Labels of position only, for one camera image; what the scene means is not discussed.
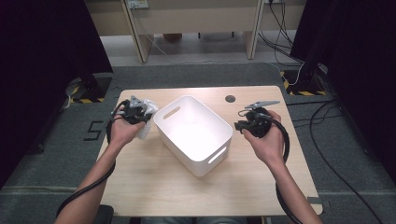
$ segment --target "light wood tabletop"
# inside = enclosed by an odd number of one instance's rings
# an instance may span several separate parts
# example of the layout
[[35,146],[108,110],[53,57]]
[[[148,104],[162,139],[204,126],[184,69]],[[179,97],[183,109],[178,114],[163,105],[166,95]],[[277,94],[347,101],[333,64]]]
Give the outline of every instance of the light wood tabletop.
[[[318,197],[278,87],[129,90],[121,93],[120,101],[130,99],[132,95],[140,100],[149,99],[160,109],[180,96],[191,95],[232,127],[234,122],[245,119],[239,117],[238,112],[246,105],[257,101],[280,101],[265,108],[281,116],[289,133],[287,165],[304,195]],[[228,95],[235,97],[233,103],[225,100]],[[105,139],[99,156],[106,146]],[[285,215],[276,198],[275,180],[240,132],[233,132],[228,157],[207,175],[196,177],[162,142],[153,120],[148,137],[134,139],[118,156],[116,170],[107,180],[101,203],[113,206],[115,216],[121,217]],[[321,204],[313,204],[313,207],[318,214],[322,212]]]

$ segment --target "stand base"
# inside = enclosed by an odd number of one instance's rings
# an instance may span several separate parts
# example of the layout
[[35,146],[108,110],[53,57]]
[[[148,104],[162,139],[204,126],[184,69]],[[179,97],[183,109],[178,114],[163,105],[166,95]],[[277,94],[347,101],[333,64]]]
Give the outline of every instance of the stand base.
[[290,85],[290,83],[295,83],[298,78],[298,70],[285,70],[281,76],[283,77],[283,83],[286,88],[286,92],[290,95],[325,95],[326,92],[318,79],[316,74],[312,75],[309,81],[302,82],[297,81],[296,84]]
[[98,82],[98,86],[89,91],[85,89],[82,82],[79,82],[72,94],[73,103],[102,103],[105,100],[111,77],[97,77],[96,81]]

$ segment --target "storage container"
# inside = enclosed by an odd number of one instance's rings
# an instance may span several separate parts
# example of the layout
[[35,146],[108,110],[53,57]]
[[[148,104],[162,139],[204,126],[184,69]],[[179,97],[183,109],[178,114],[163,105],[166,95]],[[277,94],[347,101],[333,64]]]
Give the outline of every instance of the storage container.
[[196,176],[204,176],[227,157],[233,128],[192,96],[185,95],[154,116],[161,139]]

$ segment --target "human arm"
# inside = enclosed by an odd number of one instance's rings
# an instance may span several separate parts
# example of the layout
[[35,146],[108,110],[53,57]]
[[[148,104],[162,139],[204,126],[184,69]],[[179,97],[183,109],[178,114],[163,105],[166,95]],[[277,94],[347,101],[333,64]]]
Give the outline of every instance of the human arm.
[[[280,116],[277,113],[268,112],[273,119],[280,122]],[[248,130],[242,130],[242,133],[252,145],[256,156],[270,169],[290,211],[303,223],[321,223],[320,218],[301,192],[283,161],[282,132],[273,124],[268,134],[263,138],[253,136]]]
[[[116,161],[122,148],[130,143],[136,134],[145,126],[145,122],[135,125],[115,117],[111,127],[111,141],[105,151],[91,168],[77,190],[83,189],[104,176]],[[105,191],[106,181],[94,189],[80,195],[61,211],[55,223],[93,223],[99,204]]]

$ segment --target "yellow and black hazard tape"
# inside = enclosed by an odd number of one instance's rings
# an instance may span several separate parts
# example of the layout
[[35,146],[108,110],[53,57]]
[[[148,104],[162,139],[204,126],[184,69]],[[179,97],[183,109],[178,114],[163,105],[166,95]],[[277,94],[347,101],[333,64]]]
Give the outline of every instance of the yellow and black hazard tape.
[[76,95],[76,93],[78,92],[78,89],[79,89],[79,86],[76,86],[76,87],[73,89],[73,93],[72,93],[72,95],[71,95],[71,98],[72,98],[71,102],[72,102],[72,103],[78,103],[78,104],[91,104],[91,103],[102,103],[102,102],[105,100],[105,98],[87,98],[87,99],[84,99],[84,98],[74,98],[74,95]]
[[280,72],[280,76],[283,80],[283,85],[285,86],[286,93],[289,95],[304,95],[304,96],[312,96],[312,95],[326,95],[326,91],[293,91],[290,87],[288,80],[284,77],[285,72]]

